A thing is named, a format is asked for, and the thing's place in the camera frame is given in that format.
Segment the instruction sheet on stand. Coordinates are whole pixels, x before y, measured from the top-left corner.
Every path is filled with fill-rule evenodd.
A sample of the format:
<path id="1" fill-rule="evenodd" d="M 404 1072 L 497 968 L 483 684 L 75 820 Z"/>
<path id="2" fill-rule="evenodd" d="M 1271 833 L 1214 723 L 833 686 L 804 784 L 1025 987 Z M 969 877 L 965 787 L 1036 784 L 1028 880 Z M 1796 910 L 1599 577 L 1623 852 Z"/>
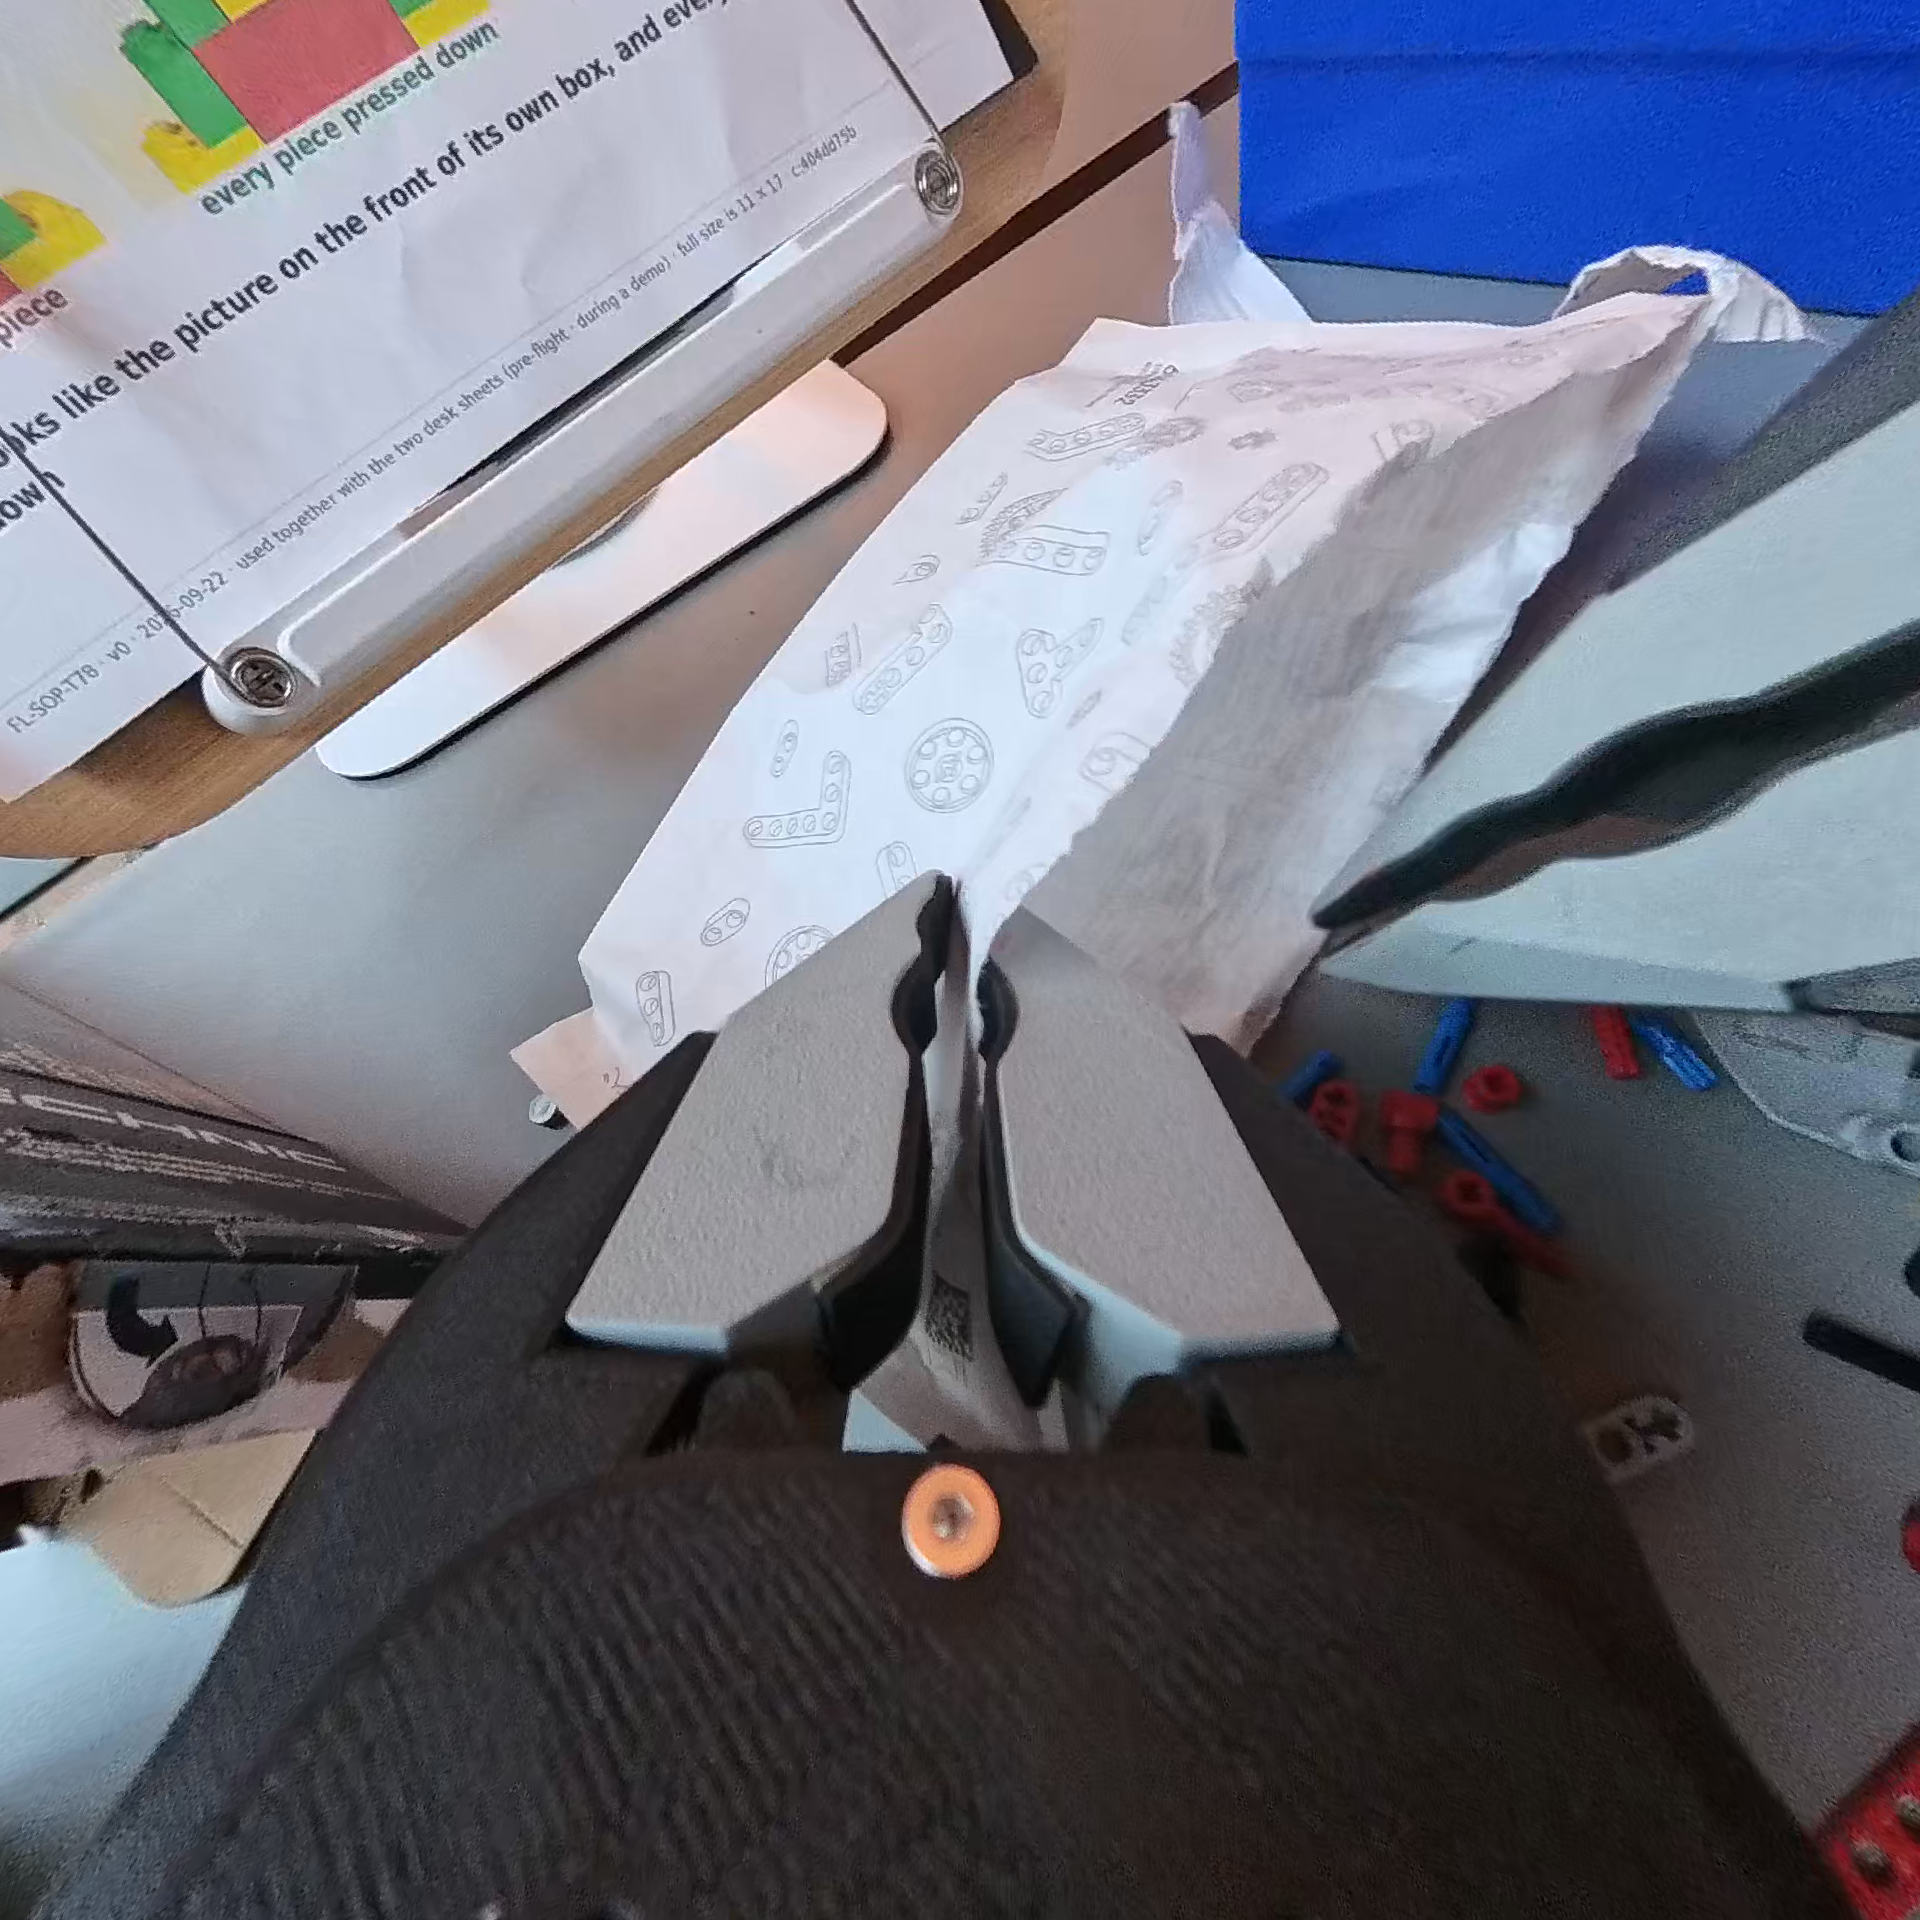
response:
<path id="1" fill-rule="evenodd" d="M 944 134 L 963 165 L 966 190 L 958 219 L 947 241 L 895 282 L 893 292 L 876 294 L 862 307 L 857 320 L 847 318 L 831 326 L 833 357 L 845 347 L 865 347 L 872 337 L 909 320 L 920 309 L 923 294 L 947 292 L 959 270 L 983 268 L 990 243 L 1008 237 L 1011 222 L 1022 218 L 1040 193 L 1040 178 L 1064 116 L 1072 6 L 1067 3 L 1013 3 L 998 9 L 1016 22 L 1020 36 L 1031 45 L 1036 61 L 1004 94 L 966 113 Z M 725 432 L 737 427 L 781 390 L 744 410 Z M 697 449 L 688 464 L 704 454 L 711 444 Z M 645 475 L 640 496 L 630 505 L 615 507 L 609 521 L 601 521 L 601 514 L 591 513 L 590 524 L 596 524 L 599 533 L 565 534 L 560 555 L 540 563 L 534 579 L 565 561 L 580 557 L 590 540 L 630 517 L 673 474 Z M 3 852 L 6 857 L 97 857 L 150 849 L 188 827 L 204 826 L 244 798 L 389 686 L 372 691 L 363 701 L 345 700 L 331 712 L 312 714 L 293 731 L 273 736 L 228 733 L 208 717 L 198 691 L 173 691 L 75 765 L 37 787 L 22 801 L 3 805 Z"/>

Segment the red lego beam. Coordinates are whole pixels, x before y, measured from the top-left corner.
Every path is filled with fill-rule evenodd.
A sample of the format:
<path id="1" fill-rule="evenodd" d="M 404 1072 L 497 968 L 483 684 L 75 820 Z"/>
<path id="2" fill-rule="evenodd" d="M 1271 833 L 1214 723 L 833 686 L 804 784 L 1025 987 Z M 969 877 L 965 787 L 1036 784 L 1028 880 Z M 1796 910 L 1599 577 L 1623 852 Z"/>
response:
<path id="1" fill-rule="evenodd" d="M 1917 1725 L 1821 1818 L 1814 1849 L 1852 1915 L 1917 1915 Z"/>

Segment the printed paper bag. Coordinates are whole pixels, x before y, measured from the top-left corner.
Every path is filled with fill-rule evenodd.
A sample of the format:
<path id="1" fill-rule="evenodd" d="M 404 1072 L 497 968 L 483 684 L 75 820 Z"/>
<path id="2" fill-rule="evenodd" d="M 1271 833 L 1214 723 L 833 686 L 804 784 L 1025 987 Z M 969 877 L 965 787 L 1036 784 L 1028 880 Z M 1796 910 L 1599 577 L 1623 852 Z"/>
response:
<path id="1" fill-rule="evenodd" d="M 1709 307 L 1094 323 L 775 650 L 517 1065 L 590 1121 L 923 873 L 1248 1050 Z"/>

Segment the blue plastic bin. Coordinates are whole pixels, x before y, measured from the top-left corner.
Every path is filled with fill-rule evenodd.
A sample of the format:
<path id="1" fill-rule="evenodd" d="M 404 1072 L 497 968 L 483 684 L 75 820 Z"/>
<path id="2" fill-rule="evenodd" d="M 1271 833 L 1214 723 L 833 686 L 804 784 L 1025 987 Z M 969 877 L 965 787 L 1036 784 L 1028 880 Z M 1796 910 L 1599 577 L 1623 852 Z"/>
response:
<path id="1" fill-rule="evenodd" d="M 1915 289 L 1915 3 L 1245 3 L 1233 50 L 1259 254 L 1569 283 L 1676 248 L 1846 318 Z"/>

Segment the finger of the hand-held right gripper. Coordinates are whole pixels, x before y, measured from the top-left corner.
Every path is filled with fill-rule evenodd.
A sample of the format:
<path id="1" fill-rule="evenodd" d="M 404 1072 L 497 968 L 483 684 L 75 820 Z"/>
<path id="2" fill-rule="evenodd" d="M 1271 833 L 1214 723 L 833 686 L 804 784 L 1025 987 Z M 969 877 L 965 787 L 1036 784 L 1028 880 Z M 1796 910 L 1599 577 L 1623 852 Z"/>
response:
<path id="1" fill-rule="evenodd" d="M 1917 1012 L 1917 742 L 1790 770 L 1667 845 L 1569 857 L 1325 950 L 1389 993 L 1693 1011 Z"/>
<path id="2" fill-rule="evenodd" d="M 1391 922 L 1560 857 L 1670 844 L 1915 733 L 1917 297 L 1638 542 L 1313 908 Z"/>

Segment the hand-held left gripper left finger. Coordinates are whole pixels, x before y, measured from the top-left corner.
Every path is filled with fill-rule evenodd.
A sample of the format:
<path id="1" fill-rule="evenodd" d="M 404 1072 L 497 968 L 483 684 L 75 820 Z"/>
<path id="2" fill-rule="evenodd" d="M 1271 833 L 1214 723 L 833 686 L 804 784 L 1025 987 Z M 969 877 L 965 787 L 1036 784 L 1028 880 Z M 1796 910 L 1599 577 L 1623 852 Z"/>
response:
<path id="1" fill-rule="evenodd" d="M 952 882 L 929 873 L 708 1037 L 569 1304 L 596 1349 L 857 1387 L 920 1306 Z"/>

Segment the black lego set box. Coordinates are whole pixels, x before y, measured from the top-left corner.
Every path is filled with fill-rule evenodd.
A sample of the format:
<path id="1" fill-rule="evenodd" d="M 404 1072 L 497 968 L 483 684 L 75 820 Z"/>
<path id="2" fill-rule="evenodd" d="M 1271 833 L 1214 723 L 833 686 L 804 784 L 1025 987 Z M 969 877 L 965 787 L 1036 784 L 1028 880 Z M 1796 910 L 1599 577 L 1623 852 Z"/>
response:
<path id="1" fill-rule="evenodd" d="M 144 1602 L 225 1592 L 461 1234 L 4 989 L 4 1500 Z"/>

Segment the red lego claw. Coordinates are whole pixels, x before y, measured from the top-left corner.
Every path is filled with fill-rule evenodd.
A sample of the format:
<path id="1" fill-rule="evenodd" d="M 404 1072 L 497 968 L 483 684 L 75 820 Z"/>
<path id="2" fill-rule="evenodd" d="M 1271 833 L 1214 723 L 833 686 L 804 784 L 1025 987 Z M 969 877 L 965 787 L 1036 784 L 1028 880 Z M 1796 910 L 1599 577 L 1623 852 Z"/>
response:
<path id="1" fill-rule="evenodd" d="M 1449 1172 L 1438 1192 L 1438 1203 L 1455 1224 L 1494 1234 L 1504 1249 L 1527 1268 L 1551 1281 L 1568 1277 L 1568 1260 L 1550 1236 L 1532 1229 L 1501 1198 L 1501 1193 L 1477 1170 Z"/>

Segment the printed instruction sheet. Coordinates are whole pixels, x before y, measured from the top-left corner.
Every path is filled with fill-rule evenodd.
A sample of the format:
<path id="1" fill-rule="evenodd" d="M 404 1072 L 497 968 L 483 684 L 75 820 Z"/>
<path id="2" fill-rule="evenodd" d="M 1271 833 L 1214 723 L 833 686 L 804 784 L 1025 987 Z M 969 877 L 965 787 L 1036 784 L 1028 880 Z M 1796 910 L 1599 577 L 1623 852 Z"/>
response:
<path id="1" fill-rule="evenodd" d="M 1011 84 L 985 4 L 4 4 L 4 801 Z"/>

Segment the plain white paper bag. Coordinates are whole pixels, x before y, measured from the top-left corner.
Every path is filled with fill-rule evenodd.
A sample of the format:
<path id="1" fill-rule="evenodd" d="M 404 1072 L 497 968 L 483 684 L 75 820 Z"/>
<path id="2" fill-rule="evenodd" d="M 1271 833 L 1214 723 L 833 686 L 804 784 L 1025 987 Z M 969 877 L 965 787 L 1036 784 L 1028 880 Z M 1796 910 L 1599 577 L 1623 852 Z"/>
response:
<path id="1" fill-rule="evenodd" d="M 1310 325 L 1301 299 L 1241 243 L 1214 193 L 1201 115 L 1190 101 L 1165 113 L 1169 144 L 1172 273 L 1168 323 Z M 1678 297 L 1683 282 L 1704 289 L 1702 337 L 1727 346 L 1796 346 L 1817 325 L 1782 289 L 1744 262 L 1691 248 L 1629 248 L 1590 262 L 1568 286 L 1551 320 L 1582 315 L 1619 297 Z"/>

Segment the clear clip bar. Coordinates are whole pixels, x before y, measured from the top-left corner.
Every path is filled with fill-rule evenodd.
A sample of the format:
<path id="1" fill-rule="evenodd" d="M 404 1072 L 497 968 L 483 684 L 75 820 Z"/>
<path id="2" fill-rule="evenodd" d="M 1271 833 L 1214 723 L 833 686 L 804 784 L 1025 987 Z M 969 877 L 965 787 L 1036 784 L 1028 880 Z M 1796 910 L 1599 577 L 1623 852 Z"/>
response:
<path id="1" fill-rule="evenodd" d="M 965 203 L 963 165 L 925 134 L 519 444 L 255 625 L 200 675 L 208 717 L 288 733 L 363 701 L 527 585 L 590 514 L 640 496 L 744 410 L 837 354 L 831 326 L 934 252 Z"/>

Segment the long black lego axle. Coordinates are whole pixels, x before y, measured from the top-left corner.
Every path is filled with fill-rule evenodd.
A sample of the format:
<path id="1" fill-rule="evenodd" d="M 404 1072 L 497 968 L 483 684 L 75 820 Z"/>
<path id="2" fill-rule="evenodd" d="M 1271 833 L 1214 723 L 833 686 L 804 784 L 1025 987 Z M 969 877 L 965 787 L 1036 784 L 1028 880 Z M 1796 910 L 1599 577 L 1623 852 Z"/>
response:
<path id="1" fill-rule="evenodd" d="M 1829 1313 L 1809 1313 L 1804 1341 L 1812 1354 L 1839 1361 L 1861 1373 L 1896 1386 L 1917 1396 L 1920 1358 L 1915 1349 L 1883 1340 Z"/>

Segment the light grey lego beam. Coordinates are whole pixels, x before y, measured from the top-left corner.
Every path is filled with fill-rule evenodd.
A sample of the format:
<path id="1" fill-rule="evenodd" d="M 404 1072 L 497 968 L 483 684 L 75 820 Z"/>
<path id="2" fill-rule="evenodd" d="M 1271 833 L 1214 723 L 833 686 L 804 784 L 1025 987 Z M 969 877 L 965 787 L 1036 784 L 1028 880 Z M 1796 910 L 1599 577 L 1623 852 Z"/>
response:
<path id="1" fill-rule="evenodd" d="M 1609 1485 L 1628 1485 L 1673 1466 L 1696 1448 L 1689 1412 L 1667 1396 L 1635 1396 L 1582 1426 L 1589 1454 Z"/>

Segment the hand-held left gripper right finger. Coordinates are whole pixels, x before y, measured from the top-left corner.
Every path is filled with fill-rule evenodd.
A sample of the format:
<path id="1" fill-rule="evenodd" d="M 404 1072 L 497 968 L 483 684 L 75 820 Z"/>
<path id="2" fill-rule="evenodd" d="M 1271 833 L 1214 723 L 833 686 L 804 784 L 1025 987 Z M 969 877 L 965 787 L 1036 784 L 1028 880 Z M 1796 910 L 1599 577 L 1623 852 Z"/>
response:
<path id="1" fill-rule="evenodd" d="M 1028 912 L 979 973 L 980 1206 L 1020 1401 L 1089 1449 L 1145 1378 L 1337 1347 L 1337 1313 L 1155 1001 Z"/>

